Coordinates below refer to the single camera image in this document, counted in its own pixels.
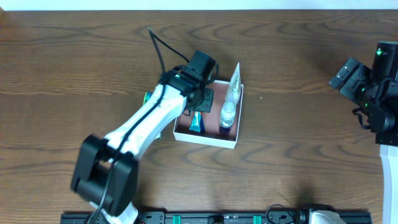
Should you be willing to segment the Colgate toothpaste tube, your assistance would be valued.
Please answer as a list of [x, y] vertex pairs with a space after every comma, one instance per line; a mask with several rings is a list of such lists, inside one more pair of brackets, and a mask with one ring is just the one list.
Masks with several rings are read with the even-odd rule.
[[189, 127], [189, 130], [198, 133], [202, 132], [201, 121], [202, 121], [201, 112], [196, 111], [195, 114], [193, 115], [193, 119]]

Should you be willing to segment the clear blue foam bottle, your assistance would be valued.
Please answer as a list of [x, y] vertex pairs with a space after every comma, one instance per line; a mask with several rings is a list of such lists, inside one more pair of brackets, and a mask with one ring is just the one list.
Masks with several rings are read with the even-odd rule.
[[220, 134], [228, 135], [236, 117], [234, 101], [225, 101], [220, 113]]

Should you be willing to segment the green white toothbrush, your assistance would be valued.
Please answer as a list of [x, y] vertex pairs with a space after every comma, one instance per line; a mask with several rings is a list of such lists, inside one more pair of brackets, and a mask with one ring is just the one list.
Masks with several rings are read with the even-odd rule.
[[150, 100], [151, 96], [152, 96], [151, 92], [146, 92], [144, 95], [143, 104], [146, 104], [146, 102]]

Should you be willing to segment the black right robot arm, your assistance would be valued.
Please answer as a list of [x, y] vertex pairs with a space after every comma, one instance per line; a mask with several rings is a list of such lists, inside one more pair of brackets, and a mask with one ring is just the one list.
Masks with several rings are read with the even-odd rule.
[[397, 42], [378, 42], [371, 68], [349, 58], [329, 85], [357, 105], [352, 114], [377, 144], [397, 146]]

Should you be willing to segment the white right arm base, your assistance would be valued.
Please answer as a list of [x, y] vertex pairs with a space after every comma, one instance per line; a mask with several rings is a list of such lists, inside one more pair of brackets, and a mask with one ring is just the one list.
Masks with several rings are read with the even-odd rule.
[[343, 223], [331, 205], [310, 203], [305, 204], [295, 215], [297, 224], [339, 224]]

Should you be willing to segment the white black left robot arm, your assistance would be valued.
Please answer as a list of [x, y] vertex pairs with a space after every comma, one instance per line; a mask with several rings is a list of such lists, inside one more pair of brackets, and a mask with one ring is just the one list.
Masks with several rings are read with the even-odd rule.
[[134, 223], [132, 204], [139, 161], [159, 133], [185, 110], [211, 111], [212, 80], [194, 80], [182, 73], [164, 74], [149, 101], [104, 138], [88, 136], [81, 144], [71, 189], [97, 209], [86, 219], [95, 223]]

